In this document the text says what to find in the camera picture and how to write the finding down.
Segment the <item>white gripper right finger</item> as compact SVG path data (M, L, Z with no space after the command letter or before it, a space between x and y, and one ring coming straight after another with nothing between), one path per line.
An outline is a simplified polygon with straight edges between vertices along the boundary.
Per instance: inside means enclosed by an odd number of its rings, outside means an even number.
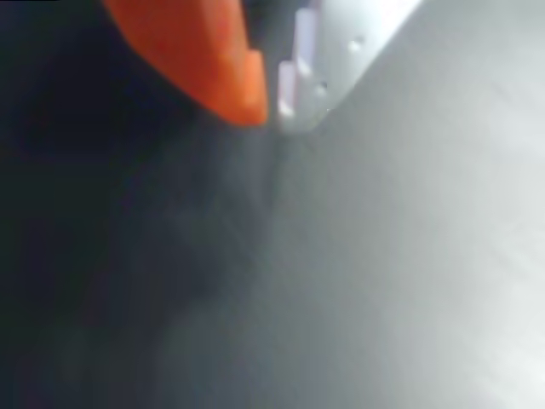
M301 134L322 122L421 5L420 0L322 0L298 9L291 56L278 66L280 129Z

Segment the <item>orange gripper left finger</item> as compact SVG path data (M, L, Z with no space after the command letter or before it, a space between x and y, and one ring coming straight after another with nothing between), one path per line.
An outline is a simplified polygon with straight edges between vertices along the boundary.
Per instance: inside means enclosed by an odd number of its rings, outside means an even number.
M249 45L239 1L104 3L126 43L177 89L234 125L268 116L261 52Z

